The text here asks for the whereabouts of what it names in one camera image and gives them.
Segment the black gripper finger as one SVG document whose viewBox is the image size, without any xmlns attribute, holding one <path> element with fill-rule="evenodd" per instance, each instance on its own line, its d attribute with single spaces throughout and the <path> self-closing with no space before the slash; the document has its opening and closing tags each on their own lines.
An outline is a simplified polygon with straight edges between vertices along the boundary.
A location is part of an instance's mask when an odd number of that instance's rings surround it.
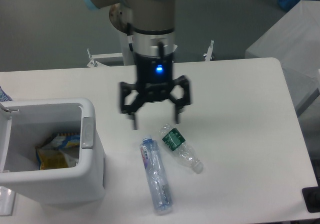
<svg viewBox="0 0 320 224">
<path fill-rule="evenodd" d="M 147 102 L 146 96 L 137 90 L 136 84 L 119 83 L 119 109 L 133 122 L 133 130 L 138 130 L 137 111 Z"/>
<path fill-rule="evenodd" d="M 191 101 L 191 84 L 187 76 L 182 75 L 177 79 L 172 81 L 172 88 L 169 92 L 169 100 L 174 104 L 174 120 L 176 124 L 179 124 L 180 117 L 179 115 L 182 113 L 185 106 L 188 106 L 192 103 Z M 176 98 L 171 92 L 175 87 L 179 87 L 182 89 L 182 96 L 180 98 Z"/>
</svg>

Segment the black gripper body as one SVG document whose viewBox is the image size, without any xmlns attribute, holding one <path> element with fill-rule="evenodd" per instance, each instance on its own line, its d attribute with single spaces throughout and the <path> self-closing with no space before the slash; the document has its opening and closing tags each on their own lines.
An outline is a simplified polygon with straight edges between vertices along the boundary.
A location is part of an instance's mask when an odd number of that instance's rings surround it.
<svg viewBox="0 0 320 224">
<path fill-rule="evenodd" d="M 136 86 L 138 94 L 135 104 L 159 102 L 170 98 L 174 87 L 173 54 L 164 57 L 134 54 L 136 64 Z"/>
</svg>

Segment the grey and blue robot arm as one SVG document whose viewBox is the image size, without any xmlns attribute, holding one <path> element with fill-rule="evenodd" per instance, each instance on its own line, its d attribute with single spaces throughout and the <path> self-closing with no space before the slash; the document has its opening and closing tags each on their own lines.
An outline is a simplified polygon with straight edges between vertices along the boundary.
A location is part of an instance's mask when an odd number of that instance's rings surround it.
<svg viewBox="0 0 320 224">
<path fill-rule="evenodd" d="M 190 82 L 184 75 L 173 78 L 176 0 L 84 0 L 91 10 L 123 4 L 129 10 L 127 33 L 136 66 L 134 84 L 120 82 L 119 107 L 133 121 L 145 103 L 169 99 L 174 120 L 191 104 Z"/>
</svg>

